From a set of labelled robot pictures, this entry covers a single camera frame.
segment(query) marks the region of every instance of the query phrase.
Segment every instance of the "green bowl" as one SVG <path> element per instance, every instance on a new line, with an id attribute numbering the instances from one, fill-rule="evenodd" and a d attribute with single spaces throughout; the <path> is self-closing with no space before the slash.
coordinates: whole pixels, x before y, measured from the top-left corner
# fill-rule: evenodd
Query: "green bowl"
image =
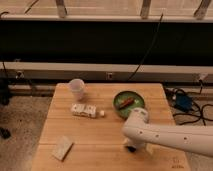
<path id="1" fill-rule="evenodd" d="M 126 107 L 124 107 L 122 109 L 119 109 L 118 106 L 124 100 L 126 100 L 127 98 L 130 98 L 130 97 L 134 98 L 134 102 L 130 105 L 127 105 Z M 118 93 L 114 98 L 113 105 L 114 105 L 114 108 L 116 109 L 118 115 L 124 119 L 128 118 L 128 116 L 131 112 L 131 109 L 134 109 L 136 107 L 145 108 L 144 99 L 134 91 L 122 91 L 122 92 Z"/>

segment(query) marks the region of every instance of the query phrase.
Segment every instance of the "power cord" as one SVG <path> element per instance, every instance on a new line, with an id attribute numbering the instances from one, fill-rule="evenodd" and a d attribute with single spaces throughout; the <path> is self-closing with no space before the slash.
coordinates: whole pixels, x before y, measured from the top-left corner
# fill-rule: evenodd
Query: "power cord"
<path id="1" fill-rule="evenodd" d="M 211 121 L 213 122 L 213 119 L 209 119 L 207 117 L 204 116 L 204 110 L 206 107 L 213 107 L 213 104 L 205 104 L 202 107 L 200 107 L 192 98 L 190 98 L 188 96 L 188 92 L 185 92 L 183 89 L 180 88 L 174 88 L 172 91 L 169 89 L 165 88 L 165 92 L 171 96 L 177 96 L 177 95 L 183 95 L 183 97 L 187 97 L 188 100 L 190 100 L 191 102 L 191 106 L 189 108 L 189 106 L 184 106 L 184 113 L 175 113 L 173 114 L 174 117 L 176 116 L 190 116 L 190 117 L 194 117 L 196 118 L 193 121 L 186 121 L 186 122 L 182 122 L 179 125 L 185 125 L 185 124 L 191 124 L 191 123 L 196 123 L 198 121 L 202 121 L 203 125 L 206 126 L 206 121 Z"/>
<path id="2" fill-rule="evenodd" d="M 135 74 L 137 73 L 138 69 L 141 67 L 141 65 L 144 64 L 144 61 L 145 61 L 146 58 L 149 56 L 149 54 L 150 54 L 150 52 L 151 52 L 151 50 L 152 50 L 152 48 L 153 48 L 153 46 L 154 46 L 154 44 L 155 44 L 155 42 L 156 42 L 156 40 L 157 40 L 158 32 L 159 32 L 159 28 L 160 28 L 162 19 L 163 19 L 163 14 L 161 14 L 160 20 L 159 20 L 158 25 L 157 25 L 157 28 L 156 28 L 156 32 L 155 32 L 155 34 L 154 34 L 154 36 L 153 36 L 153 38 L 152 38 L 152 41 L 151 41 L 151 44 L 150 44 L 149 48 L 147 49 L 145 55 L 144 55 L 143 58 L 141 59 L 141 61 L 140 61 L 139 65 L 138 65 L 138 67 L 135 69 L 135 71 L 129 76 L 129 78 L 128 78 L 126 81 L 130 81 L 130 80 L 135 76 Z"/>
<path id="3" fill-rule="evenodd" d="M 27 14 L 27 13 L 32 9 L 32 7 L 33 7 L 38 1 L 39 1 L 39 0 L 33 1 L 33 2 L 27 7 L 27 9 L 24 11 L 24 13 Z"/>
<path id="4" fill-rule="evenodd" d="M 1 13 L 0 13 L 0 19 L 2 19 L 2 16 L 3 16 L 3 15 L 9 14 L 9 13 L 10 13 L 10 12 L 8 12 L 8 11 L 3 11 L 3 12 L 1 12 Z"/>

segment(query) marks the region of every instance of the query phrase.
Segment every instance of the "floor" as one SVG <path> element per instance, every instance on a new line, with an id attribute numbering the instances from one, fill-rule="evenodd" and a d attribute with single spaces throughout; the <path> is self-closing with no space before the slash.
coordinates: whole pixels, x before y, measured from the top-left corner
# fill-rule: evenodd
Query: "floor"
<path id="1" fill-rule="evenodd" d="M 0 138 L 0 170 L 30 171 L 51 97 L 14 96 L 8 106 L 0 106 L 0 126 L 11 131 L 11 138 Z M 213 101 L 198 101 L 200 105 Z M 213 118 L 213 108 L 205 110 Z M 176 123 L 190 118 L 176 117 Z M 213 159 L 186 153 L 192 171 L 213 171 Z"/>

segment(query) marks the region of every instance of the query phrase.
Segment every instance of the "electrical outlet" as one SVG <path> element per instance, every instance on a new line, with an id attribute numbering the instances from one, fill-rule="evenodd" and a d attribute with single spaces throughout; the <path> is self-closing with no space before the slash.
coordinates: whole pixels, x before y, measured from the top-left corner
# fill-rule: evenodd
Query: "electrical outlet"
<path id="1" fill-rule="evenodd" d="M 106 80 L 114 80 L 114 73 L 113 72 L 107 72 L 106 73 Z"/>
<path id="2" fill-rule="evenodd" d="M 24 71 L 16 71 L 16 79 L 24 78 Z"/>
<path id="3" fill-rule="evenodd" d="M 199 82 L 200 80 L 203 81 L 209 74 L 208 73 L 200 73 L 197 77 L 197 82 Z"/>

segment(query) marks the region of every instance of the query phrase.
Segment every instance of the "white cup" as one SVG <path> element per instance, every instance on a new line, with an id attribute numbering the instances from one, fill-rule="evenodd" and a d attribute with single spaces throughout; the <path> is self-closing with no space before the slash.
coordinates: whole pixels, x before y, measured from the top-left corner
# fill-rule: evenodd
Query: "white cup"
<path id="1" fill-rule="evenodd" d="M 84 96 L 84 81 L 81 79 L 73 79 L 69 82 L 69 88 L 76 100 L 81 100 Z"/>

